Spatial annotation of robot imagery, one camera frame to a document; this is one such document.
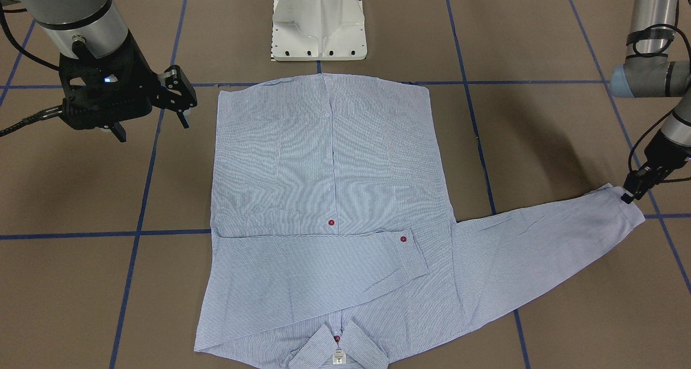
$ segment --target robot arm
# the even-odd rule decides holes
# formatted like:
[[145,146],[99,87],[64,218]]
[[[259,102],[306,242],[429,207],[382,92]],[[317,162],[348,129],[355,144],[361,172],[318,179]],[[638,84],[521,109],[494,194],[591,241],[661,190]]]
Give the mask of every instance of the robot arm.
[[120,122],[148,115],[156,106],[175,112],[188,128],[185,113],[197,105],[192,84],[179,66],[163,74],[151,71],[113,0],[3,4],[12,1],[24,3],[60,51],[65,99],[45,118],[59,116],[74,129],[109,129],[124,142]]
[[[691,70],[687,61],[667,61],[666,50],[676,33],[678,0],[635,0],[627,57],[614,69],[610,86],[621,98],[682,97],[647,145],[646,162],[626,177],[622,197],[627,203],[666,182],[691,155]],[[689,50],[688,40],[682,34]]]

